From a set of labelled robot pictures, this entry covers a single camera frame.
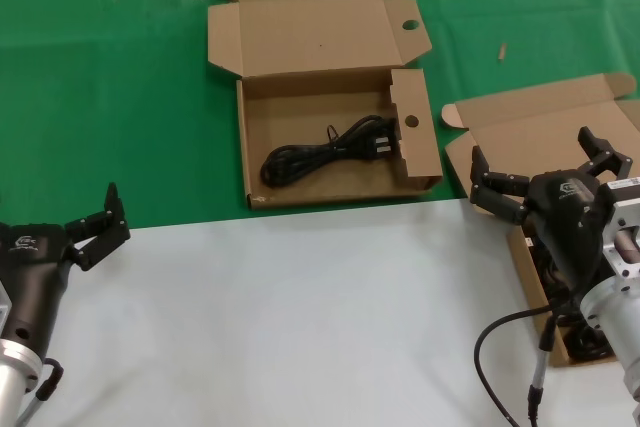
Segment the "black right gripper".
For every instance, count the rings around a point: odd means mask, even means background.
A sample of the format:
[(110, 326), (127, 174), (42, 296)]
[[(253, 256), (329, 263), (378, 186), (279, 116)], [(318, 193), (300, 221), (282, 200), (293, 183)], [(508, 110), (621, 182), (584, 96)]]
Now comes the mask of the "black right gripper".
[[(603, 230), (611, 222), (620, 189), (597, 176), (626, 179), (633, 160), (583, 126), (578, 142), (588, 161), (578, 170), (526, 176), (491, 171), (478, 145), (472, 149), (469, 200), (511, 224), (528, 219), (576, 297), (603, 297), (613, 290), (614, 271), (603, 254)], [(514, 197), (524, 199), (517, 202)]]

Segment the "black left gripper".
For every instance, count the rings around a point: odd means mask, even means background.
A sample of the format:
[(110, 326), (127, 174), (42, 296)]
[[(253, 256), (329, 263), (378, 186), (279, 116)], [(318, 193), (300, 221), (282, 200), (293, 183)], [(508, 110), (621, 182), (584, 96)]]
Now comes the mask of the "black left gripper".
[[(69, 222), (64, 228), (54, 224), (3, 224), (1, 284), (11, 308), (1, 338), (30, 350), (46, 350), (68, 286), (71, 259), (83, 271), (89, 271), (130, 237), (114, 182), (108, 185), (101, 212)], [(85, 240), (88, 243), (83, 247), (71, 250), (72, 243)]]

